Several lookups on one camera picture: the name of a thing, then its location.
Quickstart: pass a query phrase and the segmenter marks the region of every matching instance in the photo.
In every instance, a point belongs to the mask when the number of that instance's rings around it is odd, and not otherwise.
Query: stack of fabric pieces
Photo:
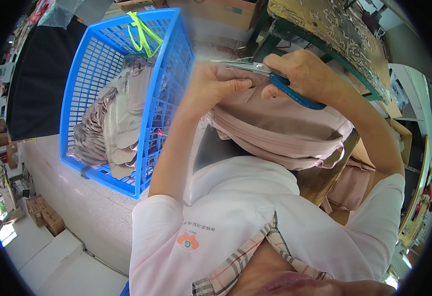
[[[137,144],[153,62],[126,58],[123,70],[98,93],[97,99],[73,128],[68,156],[97,168],[109,164],[111,175],[122,179],[136,168]]]
[[[260,74],[221,68],[217,75],[220,80],[251,79],[254,86],[224,97],[208,112],[222,140],[232,139],[249,153],[289,170],[331,169],[343,158],[343,142],[353,125],[337,110],[312,110],[287,97],[262,98],[270,81]],[[325,163],[336,150],[340,157]]]

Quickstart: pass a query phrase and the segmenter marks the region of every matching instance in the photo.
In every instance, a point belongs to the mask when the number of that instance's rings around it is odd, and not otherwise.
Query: plaid fabric
[[[272,221],[267,223],[258,234],[246,241],[209,275],[193,283],[193,296],[220,296],[229,292],[236,284],[243,269],[264,238],[267,238],[272,247],[280,256],[290,263],[297,272],[305,273],[317,280],[333,278],[329,273],[321,272],[290,255],[287,244],[280,234],[280,231],[278,231],[277,213],[275,213]]]

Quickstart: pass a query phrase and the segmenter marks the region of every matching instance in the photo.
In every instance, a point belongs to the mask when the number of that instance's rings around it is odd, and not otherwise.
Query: scissors blade
[[[228,67],[241,70],[251,71],[257,74],[269,76],[272,73],[272,68],[261,62],[242,62],[242,61],[211,61],[224,64]]]

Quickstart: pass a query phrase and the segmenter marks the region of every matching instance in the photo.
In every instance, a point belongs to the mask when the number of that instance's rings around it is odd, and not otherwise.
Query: floor
[[[195,64],[202,60],[230,60],[240,41],[225,37],[206,42],[192,41]],[[200,122],[191,151],[189,168],[207,123]],[[86,248],[113,268],[128,274],[132,247],[132,209],[137,200],[119,194],[99,183],[80,177],[59,160],[59,135],[19,144],[20,159],[34,179],[37,194],[62,216],[67,228]],[[146,198],[145,191],[141,198]]]

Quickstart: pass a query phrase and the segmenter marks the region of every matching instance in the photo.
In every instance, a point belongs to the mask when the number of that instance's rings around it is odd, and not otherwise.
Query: hand
[[[290,88],[302,97],[335,107],[345,92],[354,88],[309,50],[297,50],[283,56],[268,55],[264,63],[284,73],[290,80]],[[262,97],[288,97],[273,84],[262,90]]]
[[[200,118],[224,96],[244,91],[251,86],[250,79],[229,79],[224,65],[200,62],[196,66],[178,110],[186,115]]]

